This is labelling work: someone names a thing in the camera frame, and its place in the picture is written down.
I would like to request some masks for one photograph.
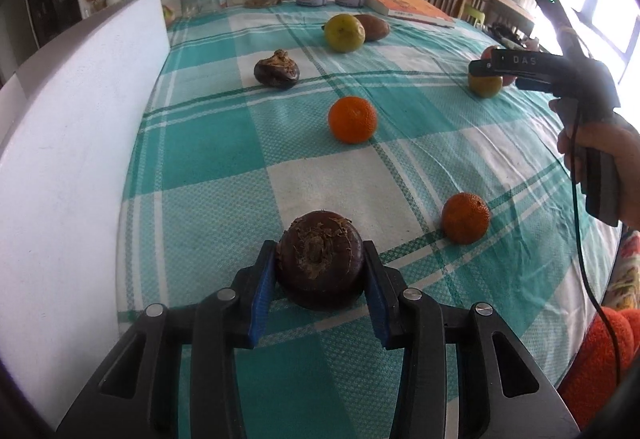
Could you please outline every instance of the black cable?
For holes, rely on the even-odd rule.
[[[582,276],[582,283],[584,284],[584,289],[587,292],[587,296],[593,305],[593,308],[602,318],[602,322],[604,323],[607,331],[609,332],[609,336],[611,336],[611,343],[613,343],[613,354],[616,360],[616,386],[620,384],[620,347],[618,345],[618,337],[616,336],[615,331],[613,330],[613,326],[606,314],[602,310],[602,307],[596,300],[596,297],[591,291],[591,286],[589,284],[589,280],[587,279],[587,272],[584,268],[584,257],[582,256],[582,239],[580,238],[580,216],[578,215],[578,193],[575,184],[575,135],[578,132],[578,122],[580,120],[580,109],[578,108],[575,114],[574,121],[574,131],[571,135],[571,188],[572,194],[574,197],[574,224],[575,224],[575,244],[578,248],[578,263],[580,264],[580,275]]]

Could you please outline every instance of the orange book cover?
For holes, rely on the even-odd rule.
[[[394,18],[426,22],[446,28],[456,25],[449,15],[426,0],[365,0],[365,5],[381,15]]]

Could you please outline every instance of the dining table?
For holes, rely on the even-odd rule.
[[[443,28],[384,18],[390,34],[338,53],[322,26],[330,2],[242,6],[178,19],[130,159],[120,212],[118,321],[152,303],[200,302],[252,265],[313,210],[351,220],[383,264],[455,307],[491,304],[558,384],[593,318],[577,263],[572,188],[550,96],[511,84],[493,98],[468,87],[468,63],[494,42],[456,20]],[[300,69],[289,90],[255,79],[277,49]],[[327,115],[345,96],[368,100],[378,126],[364,143],[334,138]],[[459,245],[444,235],[447,199],[484,199],[489,229]],[[579,202],[586,272],[602,298],[621,228]],[[447,433],[458,385],[447,346]],[[182,351],[178,429],[190,436],[191,349]],[[236,351],[249,439],[382,439],[398,397],[402,351],[376,340],[364,297],[309,311],[276,286],[257,347]]]

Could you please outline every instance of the yellow citrus fruit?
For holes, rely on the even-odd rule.
[[[471,244],[489,228],[491,212],[482,197],[462,192],[451,196],[442,208],[442,231],[456,244]]]
[[[467,74],[469,89],[481,98],[493,98],[502,89],[501,76],[471,76]]]
[[[365,31],[353,15],[340,13],[332,16],[324,25],[324,38],[335,51],[349,53],[364,44]]]
[[[376,109],[359,96],[340,98],[329,109],[327,121],[337,140],[351,144],[366,142],[378,127]]]

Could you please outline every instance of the window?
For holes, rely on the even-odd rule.
[[[635,0],[561,1],[567,9],[573,10],[569,13],[575,13],[578,22],[572,19],[572,24],[594,57],[604,61],[614,79],[620,82],[636,49],[640,33],[640,10]],[[539,30],[543,45],[545,38],[550,38],[553,32],[552,29],[549,31],[550,26],[544,24],[542,21]],[[551,51],[559,50],[555,41],[549,41],[549,45]]]

